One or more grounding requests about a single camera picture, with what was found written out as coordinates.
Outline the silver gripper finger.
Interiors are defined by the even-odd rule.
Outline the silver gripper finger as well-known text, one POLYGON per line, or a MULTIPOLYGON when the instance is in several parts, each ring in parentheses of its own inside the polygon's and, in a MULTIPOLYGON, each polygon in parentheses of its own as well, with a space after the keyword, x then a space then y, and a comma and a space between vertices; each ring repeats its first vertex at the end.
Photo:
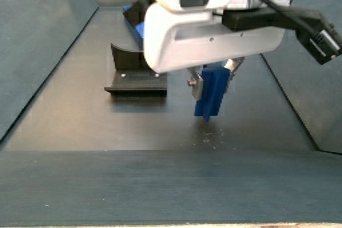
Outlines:
POLYGON ((229 69, 231 72, 235 72, 239 66, 242 65, 243 61, 245 61, 243 57, 229 59, 225 64, 225 68, 229 69))
POLYGON ((202 94, 203 94, 203 83, 205 80, 202 78, 201 73, 198 72, 198 69, 195 67, 191 67, 189 69, 190 72, 190 79, 187 80, 189 86, 193 88, 193 96, 197 101, 202 99, 202 94))

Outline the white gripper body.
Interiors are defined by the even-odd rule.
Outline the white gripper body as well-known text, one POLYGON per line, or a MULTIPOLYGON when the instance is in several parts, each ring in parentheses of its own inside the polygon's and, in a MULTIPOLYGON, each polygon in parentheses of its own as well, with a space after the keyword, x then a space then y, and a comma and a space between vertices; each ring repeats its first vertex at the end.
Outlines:
POLYGON ((274 50, 281 28, 270 23, 239 30, 223 25, 225 13, 254 15, 265 7, 259 0, 154 0, 143 42, 151 69, 165 73, 274 50))

